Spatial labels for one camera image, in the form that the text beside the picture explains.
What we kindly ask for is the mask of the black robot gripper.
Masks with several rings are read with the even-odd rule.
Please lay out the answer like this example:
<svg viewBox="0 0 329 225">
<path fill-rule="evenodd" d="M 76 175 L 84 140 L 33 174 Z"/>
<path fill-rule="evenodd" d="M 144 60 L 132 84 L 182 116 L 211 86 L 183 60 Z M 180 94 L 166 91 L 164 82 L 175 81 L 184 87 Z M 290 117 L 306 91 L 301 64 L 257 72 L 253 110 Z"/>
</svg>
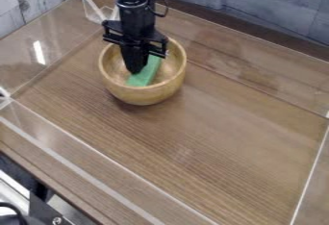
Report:
<svg viewBox="0 0 329 225">
<path fill-rule="evenodd" d="M 159 58 L 167 55 L 168 38 L 155 29 L 156 16 L 164 17 L 166 14 L 155 12 L 152 1 L 136 5 L 116 2 L 111 18 L 101 22 L 103 39 L 120 46 L 124 65 L 131 73 L 143 70 L 148 64 L 148 54 Z"/>
</svg>

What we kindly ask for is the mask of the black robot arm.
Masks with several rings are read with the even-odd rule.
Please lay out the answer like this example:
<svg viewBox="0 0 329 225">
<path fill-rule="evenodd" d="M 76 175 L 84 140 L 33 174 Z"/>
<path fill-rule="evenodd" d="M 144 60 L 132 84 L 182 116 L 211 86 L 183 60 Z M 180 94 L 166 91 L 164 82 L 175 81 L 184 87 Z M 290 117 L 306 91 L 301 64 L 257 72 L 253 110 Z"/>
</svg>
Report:
<svg viewBox="0 0 329 225">
<path fill-rule="evenodd" d="M 136 74 L 148 64 L 148 56 L 166 57 L 168 38 L 155 29 L 155 0 L 116 0 L 119 20 L 107 19 L 103 40 L 119 46 L 127 70 Z"/>
</svg>

